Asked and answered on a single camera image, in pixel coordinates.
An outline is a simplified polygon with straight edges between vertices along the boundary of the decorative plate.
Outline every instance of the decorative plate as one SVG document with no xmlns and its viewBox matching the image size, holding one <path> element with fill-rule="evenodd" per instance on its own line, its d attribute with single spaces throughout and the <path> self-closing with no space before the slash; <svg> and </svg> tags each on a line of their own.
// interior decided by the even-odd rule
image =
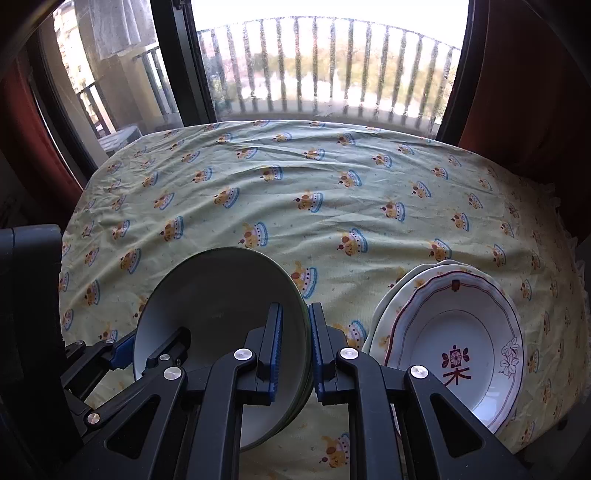
<svg viewBox="0 0 591 480">
<path fill-rule="evenodd" d="M 396 316 L 385 365 L 424 365 L 496 432 L 511 412 L 524 369 L 513 302 L 488 275 L 463 265 L 430 269 L 417 280 L 425 283 Z"/>
</svg>

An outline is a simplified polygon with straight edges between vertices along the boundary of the red curtain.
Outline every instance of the red curtain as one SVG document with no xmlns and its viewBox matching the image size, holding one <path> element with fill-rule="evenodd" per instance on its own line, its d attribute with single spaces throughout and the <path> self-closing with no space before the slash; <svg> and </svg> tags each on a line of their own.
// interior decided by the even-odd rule
<svg viewBox="0 0 591 480">
<path fill-rule="evenodd" d="M 550 27 L 516 0 L 489 2 L 482 71 L 460 146 L 554 183 L 567 229 L 591 232 L 591 87 Z"/>
<path fill-rule="evenodd" d="M 0 150 L 43 211 L 65 229 L 82 188 L 62 163 L 17 58 L 0 82 Z"/>
</svg>

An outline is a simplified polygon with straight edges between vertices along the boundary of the tablecloth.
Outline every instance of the tablecloth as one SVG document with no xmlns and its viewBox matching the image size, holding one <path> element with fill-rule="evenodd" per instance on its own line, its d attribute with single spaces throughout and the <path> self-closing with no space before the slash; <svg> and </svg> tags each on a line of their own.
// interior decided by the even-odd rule
<svg viewBox="0 0 591 480">
<path fill-rule="evenodd" d="M 175 265 L 227 245 L 274 259 L 359 349 L 375 306 L 412 267 L 453 258 L 492 275 L 517 305 L 528 352 L 515 415 L 498 433 L 512 451 L 584 389 L 584 290 L 543 189 L 434 140 L 316 121 L 201 125 L 118 151 L 64 233 L 64 338 L 120 338 Z M 229 294 L 250 281 L 229 278 Z M 131 382 L 130 368 L 112 372 L 88 402 Z M 241 478 L 348 478 L 348 448 L 346 407 L 312 394 L 289 426 L 242 454 Z"/>
</svg>

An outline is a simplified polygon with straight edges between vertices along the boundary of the balcony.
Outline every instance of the balcony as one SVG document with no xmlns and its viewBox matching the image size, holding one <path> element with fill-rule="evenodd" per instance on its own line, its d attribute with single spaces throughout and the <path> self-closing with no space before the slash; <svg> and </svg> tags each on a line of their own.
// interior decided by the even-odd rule
<svg viewBox="0 0 591 480">
<path fill-rule="evenodd" d="M 435 137 L 460 49 L 351 18 L 281 17 L 197 32 L 220 120 L 309 119 Z"/>
</svg>

